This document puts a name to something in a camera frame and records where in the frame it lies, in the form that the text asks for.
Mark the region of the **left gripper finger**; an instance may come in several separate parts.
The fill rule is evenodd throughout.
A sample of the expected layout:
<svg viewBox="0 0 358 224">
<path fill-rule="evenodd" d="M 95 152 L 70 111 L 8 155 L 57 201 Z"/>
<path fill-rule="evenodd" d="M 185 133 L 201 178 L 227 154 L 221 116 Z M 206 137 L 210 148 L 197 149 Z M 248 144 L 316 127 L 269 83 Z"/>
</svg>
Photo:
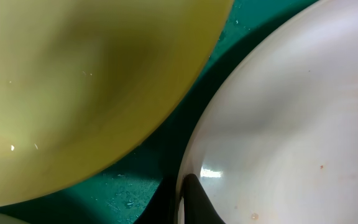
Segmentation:
<svg viewBox="0 0 358 224">
<path fill-rule="evenodd" d="M 224 224 L 195 174 L 188 174 L 181 187 L 185 224 Z"/>
</svg>

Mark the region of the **white plate with stain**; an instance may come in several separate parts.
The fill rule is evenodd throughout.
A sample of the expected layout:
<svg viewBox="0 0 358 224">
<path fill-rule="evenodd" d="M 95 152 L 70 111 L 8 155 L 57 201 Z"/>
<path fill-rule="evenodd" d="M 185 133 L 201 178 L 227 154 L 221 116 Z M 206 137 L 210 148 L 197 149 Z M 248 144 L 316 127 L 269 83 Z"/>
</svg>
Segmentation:
<svg viewBox="0 0 358 224">
<path fill-rule="evenodd" d="M 234 69 L 187 174 L 226 223 L 358 223 L 358 0 L 314 3 Z"/>
</svg>

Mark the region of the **yellow-green plate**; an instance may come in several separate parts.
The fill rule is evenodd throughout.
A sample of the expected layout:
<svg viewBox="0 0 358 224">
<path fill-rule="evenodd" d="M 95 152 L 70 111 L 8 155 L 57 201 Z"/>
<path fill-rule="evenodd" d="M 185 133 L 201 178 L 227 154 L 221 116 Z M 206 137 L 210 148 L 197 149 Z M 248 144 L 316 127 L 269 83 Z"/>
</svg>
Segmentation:
<svg viewBox="0 0 358 224">
<path fill-rule="evenodd" d="M 0 0 L 0 207 L 147 138 L 202 71 L 228 0 Z"/>
</svg>

